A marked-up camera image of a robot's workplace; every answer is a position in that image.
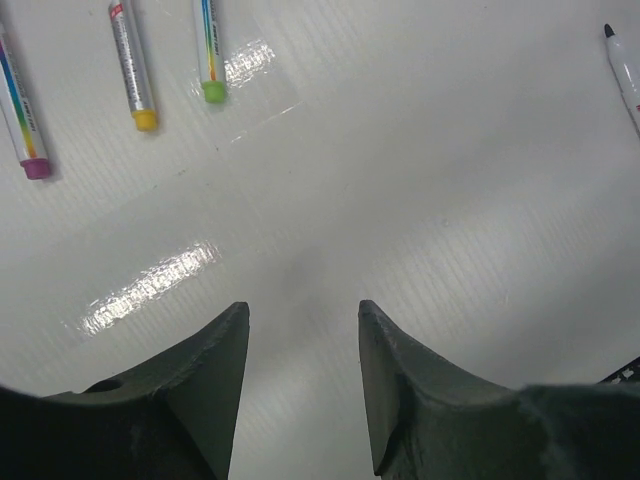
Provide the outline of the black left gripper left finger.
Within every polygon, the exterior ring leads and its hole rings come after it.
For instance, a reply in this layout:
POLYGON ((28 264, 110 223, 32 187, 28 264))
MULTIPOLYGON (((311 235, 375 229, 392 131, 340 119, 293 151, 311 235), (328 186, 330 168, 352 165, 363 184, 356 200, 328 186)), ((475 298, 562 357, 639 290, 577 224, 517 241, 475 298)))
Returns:
POLYGON ((1 389, 4 479, 225 479, 249 306, 82 393, 1 389))

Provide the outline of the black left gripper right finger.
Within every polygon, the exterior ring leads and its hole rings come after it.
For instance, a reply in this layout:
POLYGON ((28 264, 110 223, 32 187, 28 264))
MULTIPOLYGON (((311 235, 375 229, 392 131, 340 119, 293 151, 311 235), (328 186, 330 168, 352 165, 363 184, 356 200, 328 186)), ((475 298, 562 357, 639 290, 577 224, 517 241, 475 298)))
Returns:
POLYGON ((635 479, 636 383, 511 390, 443 358, 373 301, 359 354, 374 473, 383 479, 635 479))

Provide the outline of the magenta whiteboard marker pen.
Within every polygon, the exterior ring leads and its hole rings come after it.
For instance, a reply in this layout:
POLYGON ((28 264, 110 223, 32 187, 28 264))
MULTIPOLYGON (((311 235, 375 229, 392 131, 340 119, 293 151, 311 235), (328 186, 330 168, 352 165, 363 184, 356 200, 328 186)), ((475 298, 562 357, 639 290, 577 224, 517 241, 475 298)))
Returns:
POLYGON ((52 174, 51 162, 4 26, 1 26, 1 108, 26 177, 48 179, 52 174))

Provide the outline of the green whiteboard marker pen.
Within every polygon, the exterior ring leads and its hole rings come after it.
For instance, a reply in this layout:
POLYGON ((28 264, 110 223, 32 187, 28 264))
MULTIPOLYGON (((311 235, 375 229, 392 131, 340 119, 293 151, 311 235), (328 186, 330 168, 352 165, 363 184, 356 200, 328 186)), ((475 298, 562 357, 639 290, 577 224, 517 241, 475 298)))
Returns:
POLYGON ((226 70, 222 55, 216 2, 192 2, 199 64, 199 83, 207 103, 224 103, 227 96, 226 70))

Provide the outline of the yellow whiteboard marker pen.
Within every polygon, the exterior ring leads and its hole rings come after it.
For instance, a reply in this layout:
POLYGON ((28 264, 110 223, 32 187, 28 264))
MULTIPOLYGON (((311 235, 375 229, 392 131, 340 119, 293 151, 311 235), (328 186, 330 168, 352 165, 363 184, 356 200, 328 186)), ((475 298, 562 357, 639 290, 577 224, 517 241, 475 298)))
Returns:
POLYGON ((157 112, 132 1, 111 1, 108 6, 131 117, 141 132, 158 128, 157 112))

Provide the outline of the blue whiteboard marker pen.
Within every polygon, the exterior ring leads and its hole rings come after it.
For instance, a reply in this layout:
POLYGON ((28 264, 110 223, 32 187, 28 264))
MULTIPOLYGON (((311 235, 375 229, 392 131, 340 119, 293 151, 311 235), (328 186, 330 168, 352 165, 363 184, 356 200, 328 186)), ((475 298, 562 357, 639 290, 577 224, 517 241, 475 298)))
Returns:
POLYGON ((639 70, 609 23, 603 27, 606 52, 626 110, 639 133, 639 70))

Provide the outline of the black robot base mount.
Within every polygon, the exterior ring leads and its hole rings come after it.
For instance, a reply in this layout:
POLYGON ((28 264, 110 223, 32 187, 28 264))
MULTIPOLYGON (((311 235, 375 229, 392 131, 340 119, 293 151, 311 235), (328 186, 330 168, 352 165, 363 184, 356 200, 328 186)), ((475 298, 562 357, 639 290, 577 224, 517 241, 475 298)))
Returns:
POLYGON ((620 384, 624 382, 638 382, 640 379, 640 358, 629 362, 624 367, 605 377, 602 384, 620 384))

